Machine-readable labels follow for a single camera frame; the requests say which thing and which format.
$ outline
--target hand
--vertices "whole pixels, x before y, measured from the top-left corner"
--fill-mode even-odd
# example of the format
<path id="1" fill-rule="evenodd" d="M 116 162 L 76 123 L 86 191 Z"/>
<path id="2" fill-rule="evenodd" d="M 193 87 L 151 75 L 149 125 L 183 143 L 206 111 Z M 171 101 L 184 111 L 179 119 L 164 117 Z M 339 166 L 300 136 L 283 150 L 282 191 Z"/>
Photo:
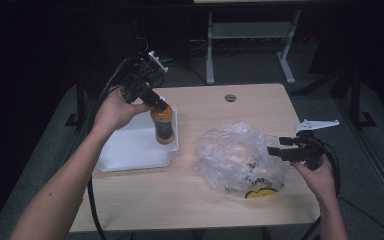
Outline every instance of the hand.
<path id="1" fill-rule="evenodd" d="M 152 109 L 144 103 L 126 103 L 122 92 L 123 87 L 120 86 L 110 89 L 110 94 L 96 113 L 93 129 L 112 134 L 115 130 L 126 126 L 135 115 Z"/>
<path id="2" fill-rule="evenodd" d="M 294 162 L 292 165 L 302 175 L 319 202 L 336 198 L 332 165 L 326 154 L 320 157 L 319 168 L 313 171 L 306 164 Z"/>

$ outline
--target person's right arm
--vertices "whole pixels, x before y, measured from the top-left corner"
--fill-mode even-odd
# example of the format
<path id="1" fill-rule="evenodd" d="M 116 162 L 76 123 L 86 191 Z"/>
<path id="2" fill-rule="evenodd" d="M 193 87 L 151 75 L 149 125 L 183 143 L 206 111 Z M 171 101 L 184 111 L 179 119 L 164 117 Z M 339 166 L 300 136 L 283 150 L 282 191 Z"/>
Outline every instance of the person's right arm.
<path id="1" fill-rule="evenodd" d="M 320 206 L 320 237 L 322 240 L 347 240 L 348 234 L 335 192 L 332 165 L 326 155 L 320 158 L 320 166 L 314 171 L 306 164 L 292 163 L 302 175 L 308 187 L 316 195 Z"/>

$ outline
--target forearm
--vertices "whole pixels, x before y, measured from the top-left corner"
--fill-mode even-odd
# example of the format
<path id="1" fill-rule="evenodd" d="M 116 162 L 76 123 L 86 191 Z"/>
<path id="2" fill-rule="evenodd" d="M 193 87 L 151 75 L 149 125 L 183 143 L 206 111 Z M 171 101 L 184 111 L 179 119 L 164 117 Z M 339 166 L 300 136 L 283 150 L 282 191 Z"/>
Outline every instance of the forearm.
<path id="1" fill-rule="evenodd" d="M 348 239 L 345 223 L 336 197 L 319 201 L 320 204 L 320 237 L 322 240 Z"/>
<path id="2" fill-rule="evenodd" d="M 91 132 L 20 217 L 12 239 L 64 239 L 109 134 Z"/>

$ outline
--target white metal table frame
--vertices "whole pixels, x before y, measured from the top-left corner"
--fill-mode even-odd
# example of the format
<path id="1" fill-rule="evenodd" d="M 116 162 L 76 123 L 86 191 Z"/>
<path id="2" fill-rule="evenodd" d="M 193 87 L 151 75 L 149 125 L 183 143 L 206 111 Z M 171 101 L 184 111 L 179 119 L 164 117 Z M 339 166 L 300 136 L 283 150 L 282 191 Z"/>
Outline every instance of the white metal table frame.
<path id="1" fill-rule="evenodd" d="M 213 85 L 214 67 L 212 45 L 213 39 L 232 39 L 232 38 L 285 38 L 285 46 L 282 51 L 277 52 L 277 58 L 282 67 L 288 84 L 294 84 L 295 78 L 286 60 L 301 9 L 295 10 L 292 21 L 286 22 L 234 22 L 234 23 L 214 23 L 213 13 L 208 15 L 208 41 L 206 57 L 207 84 Z"/>

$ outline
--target round cable hole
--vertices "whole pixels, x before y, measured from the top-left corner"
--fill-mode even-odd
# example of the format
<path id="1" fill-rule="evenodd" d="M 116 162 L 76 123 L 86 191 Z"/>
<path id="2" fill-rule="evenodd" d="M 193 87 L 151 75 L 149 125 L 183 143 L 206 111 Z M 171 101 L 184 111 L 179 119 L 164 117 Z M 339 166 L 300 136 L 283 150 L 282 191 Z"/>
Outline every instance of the round cable hole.
<path id="1" fill-rule="evenodd" d="M 226 96 L 224 96 L 224 99 L 227 102 L 234 102 L 234 101 L 236 101 L 236 96 L 233 94 L 227 94 Z"/>

